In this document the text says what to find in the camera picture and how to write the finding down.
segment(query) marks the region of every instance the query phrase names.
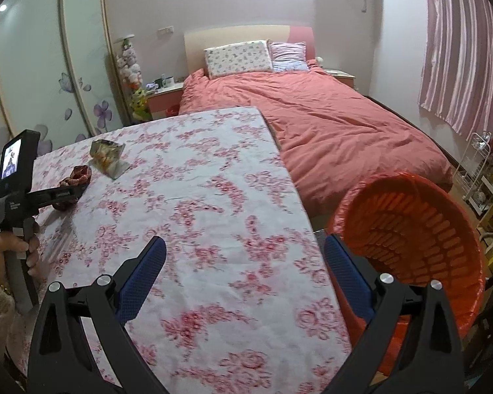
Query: headboard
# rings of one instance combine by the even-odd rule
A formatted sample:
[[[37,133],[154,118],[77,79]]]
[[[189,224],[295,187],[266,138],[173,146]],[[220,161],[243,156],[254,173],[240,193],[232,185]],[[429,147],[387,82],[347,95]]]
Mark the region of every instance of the headboard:
[[[204,68],[204,50],[208,47],[242,41],[272,40],[286,43],[307,43],[306,59],[314,59],[314,34],[311,27],[292,27],[289,25],[243,25],[206,29],[184,34],[184,48],[188,62],[188,72]]]

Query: metal screw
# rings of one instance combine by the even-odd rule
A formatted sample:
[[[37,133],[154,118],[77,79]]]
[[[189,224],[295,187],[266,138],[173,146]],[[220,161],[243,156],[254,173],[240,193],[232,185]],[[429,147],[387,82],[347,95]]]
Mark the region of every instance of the metal screw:
[[[438,281],[438,280],[431,280],[430,285],[436,291],[442,290],[442,283],[440,283],[440,281]]]
[[[380,274],[380,280],[382,283],[391,284],[394,281],[394,277],[388,273]]]
[[[106,285],[110,284],[110,281],[111,281],[111,277],[109,275],[101,275],[97,279],[97,284],[99,286],[106,286]]]
[[[53,281],[48,287],[50,292],[56,292],[58,289],[60,289],[60,283],[58,281]]]

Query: pink duvet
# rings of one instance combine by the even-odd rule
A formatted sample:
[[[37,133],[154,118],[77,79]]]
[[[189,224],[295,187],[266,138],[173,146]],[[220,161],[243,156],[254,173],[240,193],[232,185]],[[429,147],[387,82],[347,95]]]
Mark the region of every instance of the pink duvet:
[[[184,82],[180,114],[256,106],[276,130],[281,155],[309,217],[334,212],[356,182],[407,171],[449,189],[452,167],[422,132],[327,75],[255,72]]]

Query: floral tablecloth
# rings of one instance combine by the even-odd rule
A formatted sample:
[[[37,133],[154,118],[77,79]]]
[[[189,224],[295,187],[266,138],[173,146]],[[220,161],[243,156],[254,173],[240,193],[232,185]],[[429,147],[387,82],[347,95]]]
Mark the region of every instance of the floral tablecloth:
[[[255,108],[210,111],[103,134],[126,143],[130,169],[93,169],[67,213],[41,226],[40,299],[54,280],[88,285],[137,256],[153,235],[168,256],[126,330],[172,394],[314,393],[350,342],[307,216]],[[33,190],[90,160],[92,139],[35,162]],[[8,349],[26,371],[36,311],[18,318]],[[115,380],[90,320],[90,346]]]

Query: red bin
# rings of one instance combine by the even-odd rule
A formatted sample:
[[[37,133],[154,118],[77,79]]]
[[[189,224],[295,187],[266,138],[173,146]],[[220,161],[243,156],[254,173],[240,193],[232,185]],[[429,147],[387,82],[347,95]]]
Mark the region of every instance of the red bin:
[[[432,182],[408,173],[380,174],[351,188],[326,231],[340,235],[379,273],[406,284],[442,282],[461,338],[467,334],[484,292],[482,251],[464,210]],[[348,305],[334,276],[340,308],[355,345],[365,321]],[[409,320],[401,317],[380,371],[389,375]]]

